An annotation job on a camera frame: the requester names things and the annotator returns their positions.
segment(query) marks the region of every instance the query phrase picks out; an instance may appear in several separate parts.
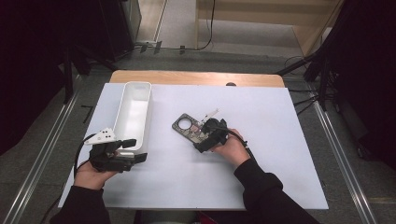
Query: black sleeve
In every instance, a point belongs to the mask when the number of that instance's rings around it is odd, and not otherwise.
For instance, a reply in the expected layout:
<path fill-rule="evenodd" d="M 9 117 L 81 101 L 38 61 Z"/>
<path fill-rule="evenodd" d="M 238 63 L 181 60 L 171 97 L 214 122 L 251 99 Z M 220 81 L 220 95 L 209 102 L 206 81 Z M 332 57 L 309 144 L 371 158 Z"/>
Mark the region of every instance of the black sleeve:
<path fill-rule="evenodd" d="M 72 186 L 61 211 L 49 223 L 109 224 L 110 217 L 103 202 L 103 190 Z"/>
<path fill-rule="evenodd" d="M 245 188 L 244 204 L 261 223 L 318 223 L 283 192 L 280 180 L 265 173 L 253 160 L 242 163 L 234 172 Z"/>

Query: tripod leg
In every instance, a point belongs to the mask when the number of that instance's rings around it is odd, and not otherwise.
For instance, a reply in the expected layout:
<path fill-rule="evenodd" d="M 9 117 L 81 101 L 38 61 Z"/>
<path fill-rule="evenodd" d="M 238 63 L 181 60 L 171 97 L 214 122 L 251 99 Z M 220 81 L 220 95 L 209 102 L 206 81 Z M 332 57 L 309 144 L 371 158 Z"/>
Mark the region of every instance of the tripod leg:
<path fill-rule="evenodd" d="M 88 64 L 85 55 L 76 48 L 70 49 L 71 61 L 81 75 L 88 75 L 91 71 L 91 66 Z"/>
<path fill-rule="evenodd" d="M 323 111 L 326 111 L 325 101 L 326 101 L 326 90 L 327 90 L 327 83 L 329 80 L 329 74 L 330 74 L 330 61 L 329 59 L 326 58 L 322 66 L 322 71 L 320 76 L 320 87 L 318 93 L 319 94 L 318 101 Z"/>
<path fill-rule="evenodd" d="M 90 58 L 92 58 L 92 59 L 96 60 L 97 62 L 101 63 L 102 65 L 104 65 L 105 67 L 110 69 L 112 72 L 115 72 L 115 71 L 119 70 L 118 67 L 116 67 L 112 63 L 109 63 L 108 61 L 106 61 L 105 59 L 101 58 L 100 56 L 96 55 L 95 53 L 93 53 L 89 49 L 86 49 L 86 48 L 84 48 L 82 46 L 76 46 L 76 48 L 78 50 L 80 50 L 81 52 L 83 52 L 84 54 L 86 54 L 87 56 L 89 56 Z"/>
<path fill-rule="evenodd" d="M 73 95 L 73 78 L 72 78 L 72 62 L 70 59 L 70 48 L 64 50 L 64 104 L 70 100 Z"/>
<path fill-rule="evenodd" d="M 142 224 L 142 210 L 136 210 L 134 214 L 134 224 Z"/>
<path fill-rule="evenodd" d="M 317 78 L 323 64 L 324 58 L 322 56 L 318 56 L 314 60 L 312 60 L 311 64 L 309 64 L 308 68 L 304 73 L 304 80 L 308 82 L 315 81 L 315 78 Z"/>
<path fill-rule="evenodd" d="M 280 75 L 280 76 L 284 76 L 284 75 L 286 75 L 287 73 L 290 73 L 290 72 L 292 72 L 293 70 L 295 70 L 295 69 L 297 69 L 297 68 L 299 68 L 299 67 L 301 67 L 301 66 L 304 66 L 306 63 L 310 63 L 310 62 L 311 62 L 312 60 L 314 60 L 316 57 L 317 57 L 317 54 L 316 54 L 316 53 L 313 53 L 313 54 L 309 55 L 308 57 L 305 57 L 305 58 L 301 59 L 301 60 L 298 61 L 297 63 L 293 63 L 293 64 L 287 66 L 286 68 L 284 68 L 284 69 L 282 69 L 282 70 L 280 70 L 280 71 L 275 72 L 275 74 Z"/>

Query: wooden table edge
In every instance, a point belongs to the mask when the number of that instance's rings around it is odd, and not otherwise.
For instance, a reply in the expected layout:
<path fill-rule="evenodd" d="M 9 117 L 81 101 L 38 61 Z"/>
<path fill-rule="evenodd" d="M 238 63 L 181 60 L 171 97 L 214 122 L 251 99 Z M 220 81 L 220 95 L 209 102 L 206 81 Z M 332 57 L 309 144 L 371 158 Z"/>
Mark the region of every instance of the wooden table edge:
<path fill-rule="evenodd" d="M 226 85 L 229 82 L 236 86 L 276 87 L 284 88 L 284 82 L 279 75 L 269 74 L 239 74 L 219 72 L 184 72 L 161 70 L 118 70 L 115 71 L 110 83 L 126 83 L 129 81 L 147 81 L 151 84 L 168 85 Z"/>

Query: aluminum rail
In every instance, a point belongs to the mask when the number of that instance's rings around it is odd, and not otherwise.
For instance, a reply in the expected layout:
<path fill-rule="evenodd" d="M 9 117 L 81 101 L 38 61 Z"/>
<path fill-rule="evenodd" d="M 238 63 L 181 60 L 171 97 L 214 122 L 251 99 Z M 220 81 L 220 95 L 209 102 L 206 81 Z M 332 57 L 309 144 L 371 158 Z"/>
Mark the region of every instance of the aluminum rail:
<path fill-rule="evenodd" d="M 358 178 L 349 161 L 347 159 L 347 155 L 345 154 L 343 147 L 335 133 L 335 130 L 332 126 L 332 122 L 329 118 L 327 112 L 323 111 L 318 102 L 314 103 L 315 109 L 317 111 L 320 123 L 323 126 L 323 130 L 329 139 L 329 143 L 332 148 L 332 152 L 334 153 L 335 159 L 338 162 L 338 166 L 340 167 L 341 173 L 346 181 L 346 185 L 349 189 L 349 192 L 352 196 L 352 200 L 358 209 L 358 213 L 361 216 L 361 221 L 364 224 L 376 224 L 378 223 L 375 219 L 375 214 L 373 213 L 370 204 L 364 194 L 363 189 L 361 188 L 361 184 L 359 183 Z"/>
<path fill-rule="evenodd" d="M 42 175 L 44 168 L 46 167 L 47 162 L 50 159 L 52 150 L 54 149 L 56 142 L 64 128 L 64 125 L 74 107 L 74 104 L 76 103 L 79 90 L 82 86 L 82 78 L 80 75 L 76 77 L 74 83 L 75 92 L 69 100 L 69 103 L 62 107 L 58 118 L 55 120 L 55 123 L 49 132 L 49 136 L 47 137 L 43 147 L 41 148 L 38 156 L 35 159 L 35 163 L 33 164 L 29 174 L 26 176 L 23 184 L 18 190 L 14 203 L 11 205 L 11 208 L 7 213 L 6 219 L 3 222 L 4 224 L 19 223 L 21 219 L 22 213 L 35 190 L 38 180 L 40 179 L 40 176 Z"/>

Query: person's right hand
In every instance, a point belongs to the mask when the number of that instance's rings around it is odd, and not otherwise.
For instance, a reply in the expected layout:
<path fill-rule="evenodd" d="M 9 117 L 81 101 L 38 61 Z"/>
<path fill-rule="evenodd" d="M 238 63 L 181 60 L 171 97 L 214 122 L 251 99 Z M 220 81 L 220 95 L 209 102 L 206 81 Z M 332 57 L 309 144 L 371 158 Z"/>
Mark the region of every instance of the person's right hand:
<path fill-rule="evenodd" d="M 238 134 L 241 138 L 241 134 L 236 129 L 230 129 L 234 133 Z M 248 152 L 246 151 L 245 147 L 242 146 L 242 143 L 239 139 L 232 135 L 228 134 L 228 140 L 223 145 L 217 145 L 211 148 L 212 151 L 219 153 L 223 156 L 227 161 L 238 167 L 244 161 L 250 159 Z"/>

